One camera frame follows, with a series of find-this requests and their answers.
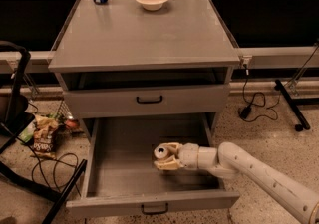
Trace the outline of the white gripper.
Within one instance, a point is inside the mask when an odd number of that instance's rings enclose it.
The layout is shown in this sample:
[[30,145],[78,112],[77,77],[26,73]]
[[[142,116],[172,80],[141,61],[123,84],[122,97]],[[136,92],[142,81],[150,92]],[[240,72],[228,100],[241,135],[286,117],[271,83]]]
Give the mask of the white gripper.
[[173,155],[167,159],[156,160],[154,165],[159,170],[178,170],[181,168],[195,170],[198,169],[198,151],[199,146],[193,143],[187,143],[181,146],[180,143],[170,142],[163,143],[161,146],[166,146],[170,154],[177,154],[178,159]]

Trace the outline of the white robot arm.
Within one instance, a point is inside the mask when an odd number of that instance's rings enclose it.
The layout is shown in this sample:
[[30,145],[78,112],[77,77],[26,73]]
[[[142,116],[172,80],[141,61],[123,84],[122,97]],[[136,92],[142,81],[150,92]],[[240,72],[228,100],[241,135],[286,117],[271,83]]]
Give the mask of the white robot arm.
[[319,194],[261,162],[231,142],[218,148],[177,142],[162,143],[154,150],[159,170],[205,170],[222,179],[246,175],[301,224],[318,224]]

